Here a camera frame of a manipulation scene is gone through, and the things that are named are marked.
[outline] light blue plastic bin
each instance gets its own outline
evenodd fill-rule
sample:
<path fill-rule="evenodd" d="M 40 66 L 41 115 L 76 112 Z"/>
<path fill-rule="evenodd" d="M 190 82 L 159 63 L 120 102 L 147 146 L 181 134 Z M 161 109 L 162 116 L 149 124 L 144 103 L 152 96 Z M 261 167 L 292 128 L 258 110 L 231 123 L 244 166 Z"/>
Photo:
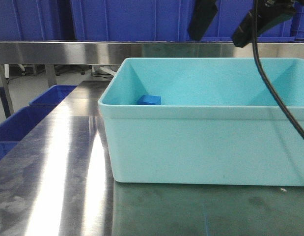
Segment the light blue plastic bin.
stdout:
<path fill-rule="evenodd" d="M 262 62 L 304 127 L 304 60 Z M 127 59 L 99 108 L 119 182 L 304 186 L 304 141 L 253 59 Z"/>

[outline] blue block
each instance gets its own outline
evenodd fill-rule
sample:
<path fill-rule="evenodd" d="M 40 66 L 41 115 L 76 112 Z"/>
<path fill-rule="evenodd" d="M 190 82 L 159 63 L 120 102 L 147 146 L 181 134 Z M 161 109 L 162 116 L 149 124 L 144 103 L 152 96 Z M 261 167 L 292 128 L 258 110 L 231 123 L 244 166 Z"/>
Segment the blue block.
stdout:
<path fill-rule="evenodd" d="M 159 96 L 143 95 L 138 100 L 138 105 L 160 105 L 161 100 Z"/>

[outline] stainless steel table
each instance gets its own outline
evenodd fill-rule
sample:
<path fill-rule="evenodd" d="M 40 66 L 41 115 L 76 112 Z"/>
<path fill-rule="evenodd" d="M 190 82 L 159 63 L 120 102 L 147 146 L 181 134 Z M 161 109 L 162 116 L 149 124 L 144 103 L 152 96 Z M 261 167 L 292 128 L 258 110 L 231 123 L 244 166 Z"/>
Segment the stainless steel table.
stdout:
<path fill-rule="evenodd" d="M 107 85 L 82 82 L 1 160 L 0 236 L 304 236 L 304 187 L 115 182 Z"/>

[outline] black cable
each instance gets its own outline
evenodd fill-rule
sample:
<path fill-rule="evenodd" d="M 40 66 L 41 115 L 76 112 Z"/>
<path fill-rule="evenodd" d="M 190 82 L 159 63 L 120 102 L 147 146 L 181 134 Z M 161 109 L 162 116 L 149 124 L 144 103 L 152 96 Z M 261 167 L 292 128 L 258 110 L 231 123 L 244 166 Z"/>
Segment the black cable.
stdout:
<path fill-rule="evenodd" d="M 253 0 L 253 11 L 252 11 L 252 48 L 253 48 L 253 57 L 255 61 L 255 65 L 262 77 L 263 82 L 265 83 L 266 87 L 270 91 L 271 95 L 275 99 L 276 103 L 279 105 L 281 110 L 284 112 L 286 117 L 298 131 L 300 136 L 304 139 L 304 129 L 301 125 L 297 122 L 296 118 L 291 114 L 288 110 L 282 99 L 279 97 L 278 93 L 276 92 L 275 88 L 272 86 L 271 82 L 269 81 L 260 61 L 260 56 L 258 52 L 257 46 L 257 7 L 258 7 L 258 0 Z"/>

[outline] blue plastic crate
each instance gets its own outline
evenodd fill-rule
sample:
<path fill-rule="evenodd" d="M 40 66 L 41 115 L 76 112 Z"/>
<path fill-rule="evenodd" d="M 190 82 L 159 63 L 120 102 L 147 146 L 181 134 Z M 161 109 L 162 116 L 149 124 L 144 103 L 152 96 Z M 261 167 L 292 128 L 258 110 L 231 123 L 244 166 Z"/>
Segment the blue plastic crate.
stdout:
<path fill-rule="evenodd" d="M 33 99 L 29 105 L 39 107 L 56 107 L 76 87 L 76 85 L 54 85 Z"/>
<path fill-rule="evenodd" d="M 76 38 L 185 41 L 193 0 L 71 0 Z"/>
<path fill-rule="evenodd" d="M 24 107 L 0 124 L 0 160 L 53 108 Z"/>
<path fill-rule="evenodd" d="M 201 41 L 231 41 L 231 36 L 252 9 L 252 0 L 217 0 L 218 12 Z M 260 42 L 294 41 L 292 20 L 281 23 L 259 36 Z"/>
<path fill-rule="evenodd" d="M 304 6 L 295 3 L 295 8 L 297 13 L 293 18 L 291 35 L 295 36 L 296 40 L 304 40 Z"/>
<path fill-rule="evenodd" d="M 304 60 L 262 62 L 304 127 Z M 304 186 L 304 140 L 252 58 L 126 59 L 99 108 L 117 181 Z"/>
<path fill-rule="evenodd" d="M 0 0 L 0 41 L 72 39 L 70 0 Z"/>

